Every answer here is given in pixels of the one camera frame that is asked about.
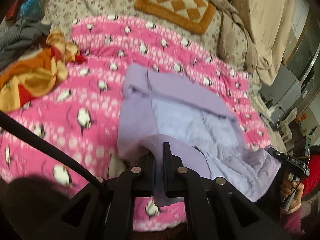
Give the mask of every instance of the bed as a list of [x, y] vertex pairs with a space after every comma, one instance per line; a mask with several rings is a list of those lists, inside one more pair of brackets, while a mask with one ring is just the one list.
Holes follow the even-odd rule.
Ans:
[[[75, 23], [74, 21], [84, 17], [102, 15], [102, 18], [104, 17], [103, 19], [107, 19], [108, 21], [114, 19], [128, 20], [128, 17], [134, 17], [137, 24], [145, 25], [146, 22], [152, 22], [155, 25], [162, 26], [163, 29], [167, 30], [167, 33], [173, 31], [178, 35], [178, 38], [183, 37], [198, 44], [198, 53], [201, 53], [203, 57], [214, 58], [214, 56], [217, 55], [217, 42], [221, 25], [221, 14], [219, 11], [216, 11], [214, 14], [206, 33], [200, 36], [192, 34], [166, 20], [136, 11], [133, 8], [134, 2], [135, 0], [50, 0], [46, 6], [42, 22], [52, 23], [53, 29], [62, 30], [67, 39], [74, 40], [79, 45], [83, 54], [90, 48], [88, 45], [90, 41], [87, 40], [87, 38], [85, 38], [85, 41], [82, 41], [82, 37], [72, 35], [71, 31]], [[226, 67], [223, 62], [219, 63], [219, 60], [215, 60], [214, 63], [219, 65], [221, 72], [229, 73], [234, 71], [236, 76], [242, 76], [241, 78], [246, 80], [248, 74], [243, 72], [246, 54], [246, 37], [237, 25], [234, 25], [233, 28], [237, 36], [231, 63], [228, 67]], [[106, 61], [109, 61], [109, 64], [112, 61], [120, 65], [120, 62], [116, 59], [118, 56], [119, 50], [116, 54], [112, 52], [108, 55]], [[149, 67], [154, 65], [149, 59], [144, 59], [144, 61], [140, 63]], [[125, 169], [121, 160], [116, 158], [117, 152], [115, 145], [118, 114], [121, 105], [121, 100], [119, 99], [121, 98], [121, 84], [128, 65], [128, 62], [123, 64], [123, 69], [120, 69], [119, 73], [116, 73], [103, 69], [107, 68], [105, 66], [90, 72], [90, 69], [85, 65], [68, 64], [70, 78], [65, 83], [61, 84], [52, 93], [32, 101], [22, 109], [10, 114], [10, 116], [30, 130], [33, 130], [39, 136], [42, 136], [51, 144], [63, 150], [66, 154], [72, 156], [95, 176], [103, 176], [105, 178], [117, 176]], [[96, 88], [96, 84], [99, 84], [102, 76], [113, 84], [113, 89], [110, 90], [111, 95], [104, 96], [106, 86], [103, 83], [100, 83], [98, 90]], [[203, 84], [203, 77], [196, 81]], [[259, 87], [259, 77], [257, 73], [254, 73], [253, 76], [249, 77], [247, 85], [248, 92], [246, 92], [245, 96], [243, 94], [244, 107], [256, 117], [258, 114], [257, 111], [266, 111], [263, 104], [262, 107], [258, 108], [254, 100], [252, 100], [251, 103], [249, 101], [249, 99], [254, 98], [257, 94]], [[71, 105], [73, 100], [77, 101], [77, 107]], [[86, 112], [86, 107], [90, 107], [90, 113]], [[65, 113], [66, 116], [70, 116], [70, 118], [65, 118], [65, 115], [62, 118], [57, 109], [63, 109], [63, 113]], [[91, 129], [90, 135], [86, 136], [86, 132], [91, 126], [93, 129]], [[101, 129], [97, 128], [98, 126], [103, 128], [103, 133], [101, 133]], [[282, 149], [283, 151], [285, 150], [282, 140], [279, 140], [280, 135], [264, 127], [260, 119], [255, 119], [249, 126], [251, 126], [250, 130], [252, 133], [260, 131], [261, 134], [265, 135], [264, 138], [260, 139], [257, 137], [253, 139], [253, 137], [248, 136], [247, 142], [249, 148], [255, 150], [258, 147], [265, 147], [271, 142], [274, 147]], [[81, 135], [77, 137], [73, 136], [73, 130], [76, 130]], [[9, 158], [2, 159], [0, 175], [7, 182], [30, 174], [39, 175], [38, 170], [41, 170], [40, 175], [42, 177], [63, 185], [60, 190], [68, 196], [73, 196], [86, 184], [86, 181], [74, 174], [73, 171], [68, 171], [66, 167], [59, 165], [57, 162], [52, 163], [52, 160], [44, 158], [39, 152], [31, 149], [30, 146], [25, 145], [23, 142], [18, 142], [17, 138], [6, 132], [2, 132], [1, 136], [0, 150], [4, 153], [3, 156], [9, 156]], [[32, 157], [29, 156], [28, 159], [24, 158], [22, 150], [27, 150]], [[30, 167], [28, 166], [28, 162], [33, 162]], [[143, 207], [143, 210], [144, 207], [147, 208], [147, 206], [151, 205], [151, 199], [141, 199], [137, 204], [137, 208], [140, 207], [141, 209], [141, 207]], [[160, 212], [155, 212], [155, 214], [159, 215], [153, 215], [153, 219], [149, 217], [147, 211], [145, 213], [137, 211], [134, 230], [161, 231], [166, 228], [175, 227], [185, 220], [185, 211], [181, 203], [165, 207], [162, 211], [162, 216]], [[166, 221], [162, 219], [164, 214], [166, 214]]]

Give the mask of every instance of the lavender garment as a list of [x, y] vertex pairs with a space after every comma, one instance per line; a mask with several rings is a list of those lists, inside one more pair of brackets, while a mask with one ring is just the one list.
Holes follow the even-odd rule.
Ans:
[[246, 148], [236, 117], [214, 93], [188, 78], [129, 66], [123, 85], [118, 142], [119, 156], [134, 165], [150, 150], [156, 159], [154, 201], [165, 206], [163, 147], [200, 176], [225, 177], [255, 202], [268, 190], [280, 163], [264, 149]]

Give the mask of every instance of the gray ribbed clothing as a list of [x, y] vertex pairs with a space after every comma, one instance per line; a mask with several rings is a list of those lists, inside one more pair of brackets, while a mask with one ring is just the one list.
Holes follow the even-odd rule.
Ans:
[[41, 24], [29, 17], [17, 21], [9, 28], [0, 38], [0, 72], [22, 56], [42, 35], [49, 35], [50, 28], [51, 25]]

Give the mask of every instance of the orange and yellow cloth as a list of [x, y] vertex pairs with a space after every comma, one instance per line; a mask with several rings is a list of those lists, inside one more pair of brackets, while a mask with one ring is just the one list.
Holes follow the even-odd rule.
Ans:
[[33, 98], [48, 94], [68, 77], [66, 63], [83, 61], [78, 47], [66, 42], [63, 33], [53, 31], [43, 49], [33, 59], [19, 60], [0, 75], [0, 110], [10, 112], [21, 108]]

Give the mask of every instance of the folded clothing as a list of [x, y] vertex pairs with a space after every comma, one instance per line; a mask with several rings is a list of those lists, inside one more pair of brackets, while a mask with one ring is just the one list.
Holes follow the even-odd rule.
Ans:
[[123, 94], [119, 156], [134, 165], [149, 150], [155, 155], [156, 205], [177, 201], [164, 195], [164, 142], [185, 167], [205, 178], [226, 178], [253, 202], [270, 187], [280, 162], [264, 149], [255, 153], [247, 149], [236, 117], [216, 94], [186, 77], [137, 64], [127, 70]]
[[66, 43], [59, 31], [48, 36], [47, 44], [51, 47], [35, 58], [17, 61], [0, 75], [1, 111], [19, 109], [33, 98], [48, 94], [68, 77], [65, 64], [76, 60], [78, 47]]
[[41, 36], [48, 36], [50, 28], [51, 25], [29, 17], [17, 21], [0, 38], [0, 71], [18, 59]]

